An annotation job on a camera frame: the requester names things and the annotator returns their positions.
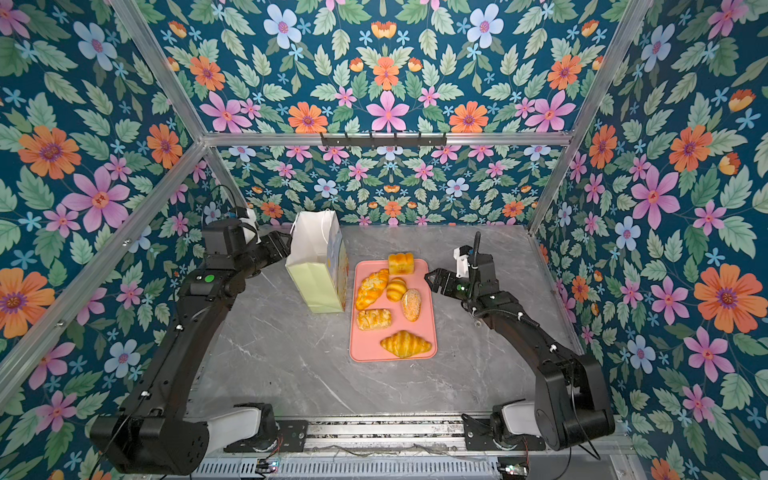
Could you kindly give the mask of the sesame seeded oval bread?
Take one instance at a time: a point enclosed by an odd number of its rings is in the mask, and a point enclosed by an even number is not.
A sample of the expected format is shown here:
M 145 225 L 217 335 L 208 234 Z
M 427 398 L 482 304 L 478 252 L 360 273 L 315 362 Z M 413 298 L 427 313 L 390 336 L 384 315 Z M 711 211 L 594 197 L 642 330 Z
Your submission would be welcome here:
M 408 289 L 400 300 L 403 315 L 409 322 L 416 322 L 421 314 L 422 297 L 417 289 Z

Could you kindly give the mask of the golden croissant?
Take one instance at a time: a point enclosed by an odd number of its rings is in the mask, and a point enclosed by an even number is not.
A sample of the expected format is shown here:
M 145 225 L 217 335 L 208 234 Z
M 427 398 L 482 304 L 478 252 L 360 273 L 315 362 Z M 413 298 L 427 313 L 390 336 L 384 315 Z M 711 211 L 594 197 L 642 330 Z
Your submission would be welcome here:
M 401 330 L 380 341 L 380 346 L 397 358 L 406 359 L 428 353 L 432 343 L 409 331 Z

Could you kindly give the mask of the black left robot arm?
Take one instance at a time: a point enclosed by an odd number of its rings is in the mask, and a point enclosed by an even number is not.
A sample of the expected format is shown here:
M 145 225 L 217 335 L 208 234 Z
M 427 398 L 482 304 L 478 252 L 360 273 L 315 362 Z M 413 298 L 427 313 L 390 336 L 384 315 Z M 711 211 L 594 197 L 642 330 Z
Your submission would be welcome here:
M 176 316 L 147 371 L 117 414 L 92 425 L 91 442 L 122 474 L 189 476 L 213 451 L 276 441 L 266 403 L 239 404 L 207 420 L 189 420 L 186 412 L 199 367 L 247 280 L 287 258 L 291 237 L 260 235 L 241 218 L 215 221 L 202 237 L 203 263 L 183 281 Z

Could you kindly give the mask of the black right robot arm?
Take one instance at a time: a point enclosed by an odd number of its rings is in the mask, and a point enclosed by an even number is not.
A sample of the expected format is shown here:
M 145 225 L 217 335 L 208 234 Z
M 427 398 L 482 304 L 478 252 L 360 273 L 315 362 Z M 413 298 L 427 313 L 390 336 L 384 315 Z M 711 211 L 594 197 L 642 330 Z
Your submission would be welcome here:
M 538 437 L 555 451 L 589 444 L 615 432 L 610 395 L 600 364 L 556 341 L 503 291 L 490 254 L 463 246 L 455 273 L 438 268 L 424 276 L 431 291 L 458 300 L 462 308 L 509 342 L 535 377 L 531 401 L 494 408 L 491 431 L 502 444 L 515 437 Z

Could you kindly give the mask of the white and green paper bag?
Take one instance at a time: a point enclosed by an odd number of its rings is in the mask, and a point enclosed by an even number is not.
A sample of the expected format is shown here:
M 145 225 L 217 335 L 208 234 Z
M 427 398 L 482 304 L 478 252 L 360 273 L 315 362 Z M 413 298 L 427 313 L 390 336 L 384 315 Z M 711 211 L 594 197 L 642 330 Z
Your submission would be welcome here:
M 346 310 L 349 260 L 335 211 L 298 214 L 286 269 L 312 313 Z

